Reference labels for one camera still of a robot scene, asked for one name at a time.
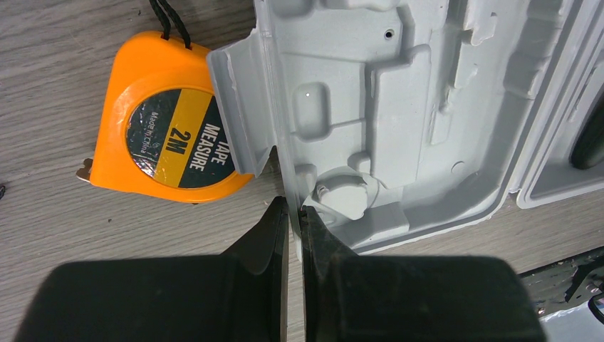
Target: plastic case lid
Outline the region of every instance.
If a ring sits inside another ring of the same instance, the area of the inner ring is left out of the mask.
[[[356,252],[476,224],[509,190],[530,207],[603,186],[568,164],[604,83],[602,4],[255,6],[250,36],[208,55],[236,170],[276,145],[291,216],[315,206]]]

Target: yellow stripe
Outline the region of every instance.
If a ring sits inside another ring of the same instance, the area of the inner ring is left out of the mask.
[[[211,100],[211,94],[200,90],[183,89],[180,92],[172,121],[170,121],[170,128],[168,128],[168,134],[162,147],[160,161],[155,168],[155,175],[153,176],[155,180],[170,187],[178,187]],[[186,147],[182,143],[181,145],[174,144],[174,140],[182,141],[182,139],[173,129],[189,136],[189,139],[184,141],[187,144]]]

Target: orange tape measure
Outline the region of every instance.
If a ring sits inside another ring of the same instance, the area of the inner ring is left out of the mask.
[[[226,197],[235,172],[206,63],[207,48],[161,32],[132,37],[109,80],[94,160],[77,176],[97,187],[178,202]]]

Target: black strap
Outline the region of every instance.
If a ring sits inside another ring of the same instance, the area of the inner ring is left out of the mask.
[[[170,20],[166,16],[166,13],[162,10],[160,5],[157,3],[157,0],[149,0],[149,4],[151,4],[151,8],[155,12],[155,16],[160,20],[162,27],[164,28],[164,34],[162,34],[162,38],[165,40],[170,39]]]
[[[587,307],[595,317],[595,319],[599,320],[600,323],[604,324],[604,313],[598,308],[598,301],[604,299],[604,294],[599,294],[591,297],[589,302],[587,303]]]
[[[172,20],[172,22],[174,23],[174,26],[176,26],[178,33],[182,37],[182,40],[184,41],[184,47],[188,48],[190,50],[191,49],[191,36],[189,36],[189,32],[187,31],[187,28],[184,27],[184,23],[182,22],[182,20],[180,20],[180,16],[178,16],[178,13],[176,13],[176,11],[170,6],[170,4],[168,4],[168,1],[167,0],[149,0],[149,3],[151,4],[151,7],[153,8],[155,15],[160,20],[160,23],[162,24],[162,27],[164,28],[164,34],[162,35],[162,38],[166,39],[166,40],[170,39],[170,21],[168,20],[168,16],[169,16],[170,19]]]

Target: tape measure label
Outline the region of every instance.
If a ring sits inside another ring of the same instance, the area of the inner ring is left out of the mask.
[[[170,187],[207,187],[235,172],[216,98],[200,90],[166,90],[143,101],[126,145],[144,173]]]

